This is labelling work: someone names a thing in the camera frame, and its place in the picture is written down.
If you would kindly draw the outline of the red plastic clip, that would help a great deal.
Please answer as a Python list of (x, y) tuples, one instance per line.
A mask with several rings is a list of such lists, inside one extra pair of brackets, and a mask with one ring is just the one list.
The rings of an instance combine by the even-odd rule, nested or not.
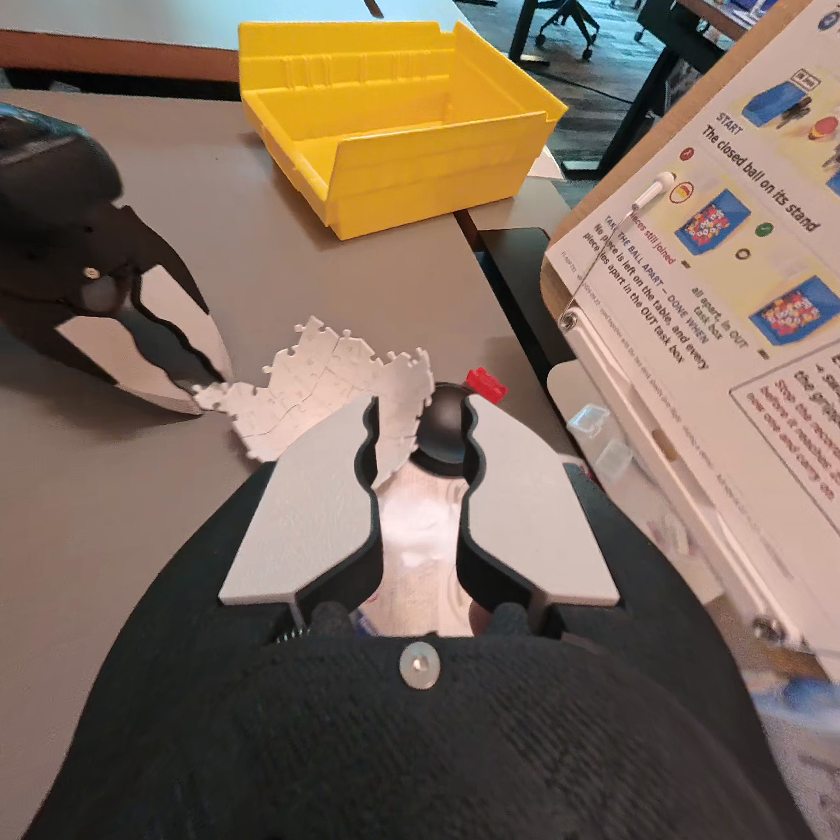
[(464, 386), (493, 405), (498, 405), (508, 394), (508, 387), (484, 367), (470, 369)]

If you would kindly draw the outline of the printed instruction sheet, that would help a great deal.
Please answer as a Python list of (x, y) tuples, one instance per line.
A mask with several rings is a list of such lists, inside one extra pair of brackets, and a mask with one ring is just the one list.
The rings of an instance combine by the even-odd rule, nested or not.
[(682, 354), (721, 386), (800, 382), (795, 411), (838, 466), (838, 2), (779, 2), (560, 228), (557, 294), (660, 172), (576, 298), (666, 387)]

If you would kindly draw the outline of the black round puzzle stand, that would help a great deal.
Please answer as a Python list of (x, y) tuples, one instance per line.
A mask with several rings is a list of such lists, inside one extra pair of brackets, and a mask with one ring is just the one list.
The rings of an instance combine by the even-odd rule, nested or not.
[(475, 393), (466, 384), (436, 382), (432, 401), (419, 418), (416, 448), (410, 456), (415, 466), (443, 478), (463, 477), (462, 406)]

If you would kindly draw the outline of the white document holder stand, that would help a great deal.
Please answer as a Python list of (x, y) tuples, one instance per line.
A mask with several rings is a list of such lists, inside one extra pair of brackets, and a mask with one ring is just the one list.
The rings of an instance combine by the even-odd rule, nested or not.
[(838, 474), (828, 440), (792, 426), (792, 376), (721, 386), (682, 353), (675, 386), (579, 308), (561, 332), (709, 566), (767, 639), (813, 654), (838, 682)]

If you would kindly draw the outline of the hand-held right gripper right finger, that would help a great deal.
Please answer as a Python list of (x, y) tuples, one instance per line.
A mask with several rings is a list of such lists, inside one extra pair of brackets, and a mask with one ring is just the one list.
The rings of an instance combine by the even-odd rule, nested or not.
[(614, 607), (620, 594), (566, 464), (529, 427), (479, 395), (462, 403), (458, 581), (488, 613), (522, 606)]

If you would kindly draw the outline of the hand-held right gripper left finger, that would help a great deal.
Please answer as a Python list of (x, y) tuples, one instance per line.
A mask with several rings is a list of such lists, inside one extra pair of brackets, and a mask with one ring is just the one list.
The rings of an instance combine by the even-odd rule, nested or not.
[(379, 401), (359, 396), (278, 458), (218, 594), (225, 606), (282, 603), (356, 610), (383, 576)]

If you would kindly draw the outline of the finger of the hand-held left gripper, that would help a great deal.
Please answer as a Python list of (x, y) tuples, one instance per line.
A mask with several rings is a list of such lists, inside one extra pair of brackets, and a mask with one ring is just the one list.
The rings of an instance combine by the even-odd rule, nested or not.
[(143, 361), (160, 371), (144, 373), (145, 384), (212, 384), (233, 375), (212, 316), (162, 266), (132, 278), (131, 333)]
[(119, 391), (180, 415), (202, 415), (195, 389), (217, 382), (217, 327), (202, 313), (185, 328), (142, 313), (75, 316), (56, 332)]

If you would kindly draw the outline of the joined white puzzle ball section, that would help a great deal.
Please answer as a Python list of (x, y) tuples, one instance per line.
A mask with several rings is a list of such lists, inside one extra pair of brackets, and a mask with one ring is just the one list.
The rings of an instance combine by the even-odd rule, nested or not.
[(268, 384), (195, 385), (203, 410), (227, 415), (245, 447), (261, 464), (276, 461), (299, 437), (357, 397), (379, 402), (375, 445), (378, 490), (417, 449), (417, 429), (435, 389), (428, 353), (390, 352), (382, 359), (351, 331), (341, 333), (310, 317), (295, 330), (299, 341), (278, 351), (263, 372)]

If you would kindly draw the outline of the yellow plastic bin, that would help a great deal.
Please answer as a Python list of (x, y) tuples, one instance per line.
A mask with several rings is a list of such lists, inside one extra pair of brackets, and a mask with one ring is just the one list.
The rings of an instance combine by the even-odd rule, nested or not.
[(467, 25), (244, 22), (246, 116), (348, 240), (518, 194), (567, 106)]

